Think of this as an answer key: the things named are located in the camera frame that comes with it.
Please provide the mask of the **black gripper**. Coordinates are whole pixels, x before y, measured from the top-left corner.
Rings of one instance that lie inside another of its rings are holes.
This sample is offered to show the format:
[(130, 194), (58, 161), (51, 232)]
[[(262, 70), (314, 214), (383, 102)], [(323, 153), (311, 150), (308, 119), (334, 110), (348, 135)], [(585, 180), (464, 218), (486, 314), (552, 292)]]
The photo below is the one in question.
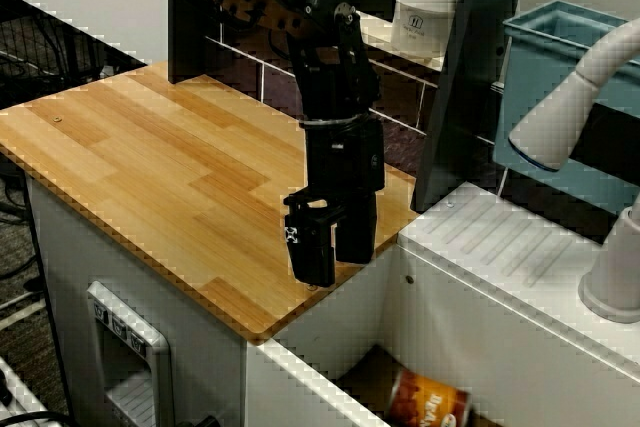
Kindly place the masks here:
[(284, 204), (284, 236), (294, 277), (305, 284), (335, 282), (332, 221), (308, 203), (324, 200), (346, 207), (336, 227), (336, 259), (367, 264), (375, 246), (376, 193), (384, 188), (384, 138), (381, 121), (361, 116), (348, 123), (308, 122), (305, 130), (307, 186)]

